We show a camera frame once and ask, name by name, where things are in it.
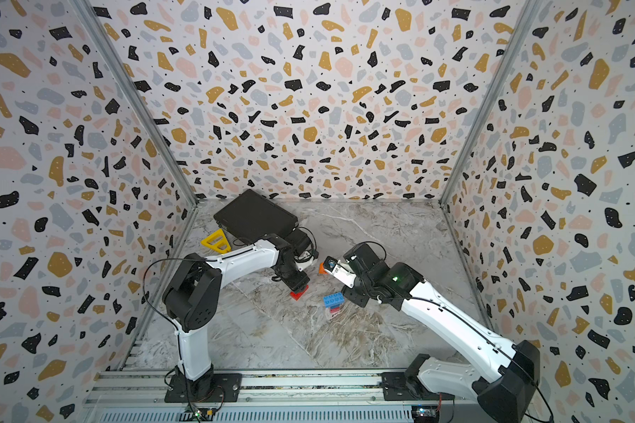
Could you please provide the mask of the red long lego brick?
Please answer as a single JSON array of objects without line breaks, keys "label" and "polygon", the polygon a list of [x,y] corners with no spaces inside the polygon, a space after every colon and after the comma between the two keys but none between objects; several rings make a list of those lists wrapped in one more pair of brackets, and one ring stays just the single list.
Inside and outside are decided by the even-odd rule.
[{"label": "red long lego brick", "polygon": [[306,285],[301,291],[291,292],[289,295],[292,299],[294,299],[295,301],[298,301],[308,291],[308,288],[309,286]]}]

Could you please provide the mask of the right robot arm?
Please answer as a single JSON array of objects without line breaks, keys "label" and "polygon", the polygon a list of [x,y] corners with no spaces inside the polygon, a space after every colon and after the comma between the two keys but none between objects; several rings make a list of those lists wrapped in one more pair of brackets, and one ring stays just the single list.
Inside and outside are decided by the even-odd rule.
[{"label": "right robot arm", "polygon": [[453,347],[465,363],[418,355],[405,372],[414,396],[451,394],[472,400],[495,422],[520,422],[540,383],[539,349],[497,334],[439,294],[410,265],[388,265],[367,243],[341,259],[327,257],[322,268],[343,285],[342,294],[365,307],[376,301],[424,324]]}]

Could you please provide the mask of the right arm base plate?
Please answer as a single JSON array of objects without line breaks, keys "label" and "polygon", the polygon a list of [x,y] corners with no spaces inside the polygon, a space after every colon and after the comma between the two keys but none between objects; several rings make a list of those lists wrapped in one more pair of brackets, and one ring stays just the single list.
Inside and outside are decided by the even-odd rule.
[{"label": "right arm base plate", "polygon": [[381,388],[386,401],[439,401],[440,394],[427,390],[415,376],[404,372],[381,374]]}]

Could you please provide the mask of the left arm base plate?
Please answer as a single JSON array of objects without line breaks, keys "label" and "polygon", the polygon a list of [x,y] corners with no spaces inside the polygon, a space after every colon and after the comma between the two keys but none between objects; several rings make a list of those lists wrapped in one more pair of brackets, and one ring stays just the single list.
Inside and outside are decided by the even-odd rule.
[{"label": "left arm base plate", "polygon": [[177,372],[168,382],[164,402],[168,404],[236,403],[242,387],[240,373],[208,373],[197,381],[187,379]]}]

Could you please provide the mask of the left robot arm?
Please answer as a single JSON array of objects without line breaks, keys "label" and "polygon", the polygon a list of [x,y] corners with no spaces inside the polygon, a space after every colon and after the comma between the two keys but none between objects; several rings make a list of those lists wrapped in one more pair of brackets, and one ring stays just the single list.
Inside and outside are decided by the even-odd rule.
[{"label": "left robot arm", "polygon": [[308,288],[308,268],[319,258],[318,245],[308,229],[292,229],[284,237],[261,236],[249,246],[218,257],[192,253],[178,260],[178,268],[162,294],[163,315],[175,328],[178,362],[176,375],[191,388],[213,383],[209,327],[217,337],[224,329],[260,329],[267,322],[244,297],[250,282],[287,286],[298,296]]}]

